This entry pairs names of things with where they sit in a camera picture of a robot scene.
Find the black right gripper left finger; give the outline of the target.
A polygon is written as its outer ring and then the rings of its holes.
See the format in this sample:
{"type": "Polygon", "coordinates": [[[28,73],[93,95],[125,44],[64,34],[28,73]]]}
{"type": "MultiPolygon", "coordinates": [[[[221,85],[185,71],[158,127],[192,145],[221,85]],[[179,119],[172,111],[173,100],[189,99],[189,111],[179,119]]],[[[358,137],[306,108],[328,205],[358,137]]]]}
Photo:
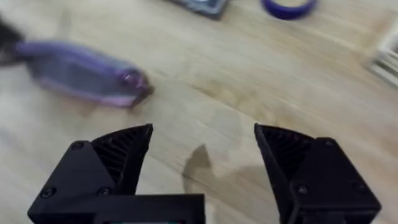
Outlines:
{"type": "Polygon", "coordinates": [[[92,220],[99,200],[134,195],[153,132],[152,124],[75,141],[27,211],[31,220],[92,220]]]}

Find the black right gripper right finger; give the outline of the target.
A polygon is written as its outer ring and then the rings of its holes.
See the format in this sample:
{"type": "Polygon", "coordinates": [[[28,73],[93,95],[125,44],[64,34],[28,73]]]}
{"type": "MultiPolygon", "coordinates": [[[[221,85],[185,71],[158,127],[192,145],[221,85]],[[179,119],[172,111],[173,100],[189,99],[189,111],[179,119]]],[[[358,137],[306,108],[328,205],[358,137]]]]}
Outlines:
{"type": "Polygon", "coordinates": [[[254,135],[281,224],[371,223],[382,205],[329,137],[256,123],[254,135]]]}

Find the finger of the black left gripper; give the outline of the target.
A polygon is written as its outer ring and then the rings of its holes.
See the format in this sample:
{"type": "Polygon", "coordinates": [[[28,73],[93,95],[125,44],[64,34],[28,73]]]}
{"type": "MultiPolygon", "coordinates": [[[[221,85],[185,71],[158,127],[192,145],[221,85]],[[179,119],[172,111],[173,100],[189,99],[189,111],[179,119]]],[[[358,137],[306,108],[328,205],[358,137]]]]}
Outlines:
{"type": "Polygon", "coordinates": [[[1,19],[1,66],[21,63],[24,59],[16,52],[16,44],[22,42],[24,36],[13,26],[1,19]]]}

